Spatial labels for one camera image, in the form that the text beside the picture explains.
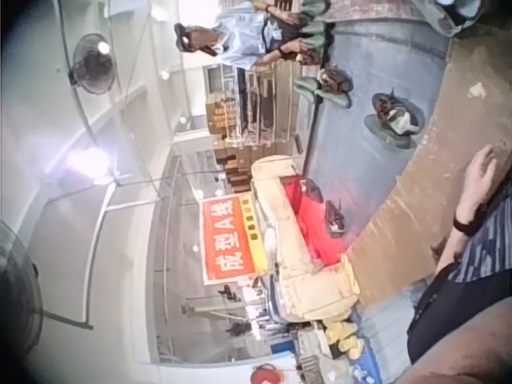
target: wristband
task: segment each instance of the wristband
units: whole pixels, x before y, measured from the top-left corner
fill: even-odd
[[[459,220],[457,220],[457,216],[454,216],[454,228],[467,236],[468,238],[472,238],[475,236],[480,229],[480,226],[482,224],[482,218],[485,214],[485,211],[481,208],[478,208],[476,213],[474,214],[474,219],[468,222],[467,224],[461,223]]]

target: black cap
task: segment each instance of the black cap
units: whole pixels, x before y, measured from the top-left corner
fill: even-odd
[[[186,27],[180,22],[177,22],[176,24],[174,24],[174,32],[176,33],[176,48],[178,48],[180,52],[194,52],[194,50],[190,46],[188,37],[186,36]]]

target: hand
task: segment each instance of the hand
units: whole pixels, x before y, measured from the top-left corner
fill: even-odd
[[[275,10],[273,14],[276,18],[279,18],[291,25],[297,25],[301,22],[300,14],[296,14],[295,12],[289,12],[288,10]]]
[[[284,50],[286,53],[295,52],[296,54],[300,54],[302,52],[308,52],[310,47],[305,44],[301,38],[296,38],[295,40],[292,40],[291,42],[283,45],[282,50]]]
[[[457,220],[467,224],[474,219],[478,207],[489,197],[497,167],[492,146],[486,146],[476,153],[466,170]]]

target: red sign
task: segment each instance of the red sign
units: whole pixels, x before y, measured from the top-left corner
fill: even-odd
[[[203,200],[200,220],[206,285],[235,282],[255,273],[236,194]]]

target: fan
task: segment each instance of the fan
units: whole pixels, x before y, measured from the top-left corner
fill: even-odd
[[[38,344],[42,298],[38,269],[11,228],[0,219],[0,337],[20,356]]]
[[[80,86],[90,94],[104,94],[115,80],[114,59],[110,46],[100,34],[86,34],[73,54],[73,68],[68,76],[73,87]]]

